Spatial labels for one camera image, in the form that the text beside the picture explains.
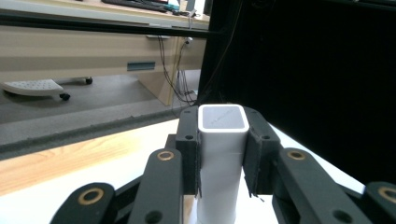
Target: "wooden table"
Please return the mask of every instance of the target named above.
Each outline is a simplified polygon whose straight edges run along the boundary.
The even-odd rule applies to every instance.
[[[0,161],[0,223],[49,223],[71,192],[92,182],[106,182],[118,189],[143,174],[149,154],[164,147],[167,135],[176,133],[177,125],[175,119]],[[313,154],[274,130],[283,147]],[[313,156],[336,182],[362,192],[362,183]],[[271,200],[271,195],[249,198],[241,176],[235,223],[277,223]],[[185,223],[195,223],[195,206],[192,197],[185,197]]]

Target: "gray floor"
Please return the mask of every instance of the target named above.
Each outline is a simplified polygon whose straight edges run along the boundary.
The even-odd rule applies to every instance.
[[[0,92],[0,159],[175,119],[187,106],[176,97],[165,106],[132,75],[94,77],[91,85],[78,78],[55,81],[69,101]]]

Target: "bolt hole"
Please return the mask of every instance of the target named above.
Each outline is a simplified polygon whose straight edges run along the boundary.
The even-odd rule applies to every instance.
[[[392,203],[396,203],[396,189],[381,187],[378,191],[383,198]]]
[[[298,151],[290,151],[288,152],[288,156],[297,161],[302,161],[305,159],[305,155]]]
[[[335,210],[332,215],[337,218],[338,221],[343,222],[343,223],[352,223],[352,217],[341,210]]]
[[[79,195],[78,202],[82,205],[97,203],[104,194],[105,192],[99,188],[87,189]]]
[[[85,201],[93,200],[98,195],[99,195],[99,193],[97,191],[91,191],[91,192],[87,193],[86,195],[84,195],[84,200]]]
[[[395,191],[385,190],[385,194],[388,195],[388,197],[390,197],[390,198],[396,199]]]
[[[148,224],[156,224],[156,223],[159,223],[161,221],[161,219],[163,219],[163,214],[161,212],[152,211],[146,215],[145,220],[146,220],[146,223],[148,223]]]
[[[162,151],[157,154],[157,158],[160,161],[170,161],[175,157],[175,154],[171,151]]]

